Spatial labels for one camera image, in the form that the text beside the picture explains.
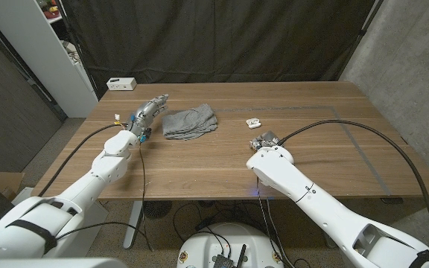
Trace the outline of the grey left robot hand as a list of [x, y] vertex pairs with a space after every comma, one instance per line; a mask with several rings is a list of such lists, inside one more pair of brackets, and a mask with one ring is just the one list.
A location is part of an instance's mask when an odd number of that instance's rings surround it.
[[137, 137], [147, 135], [154, 118], [167, 108], [168, 98], [169, 94], [164, 94], [143, 103], [130, 115], [127, 121], [127, 130]]

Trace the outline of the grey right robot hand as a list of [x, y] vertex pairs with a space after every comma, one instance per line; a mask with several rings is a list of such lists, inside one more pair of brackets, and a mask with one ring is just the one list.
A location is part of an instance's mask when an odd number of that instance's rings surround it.
[[274, 147], [281, 146], [279, 137], [272, 131], [267, 131], [250, 142], [250, 148], [252, 150], [260, 150], [263, 147]]

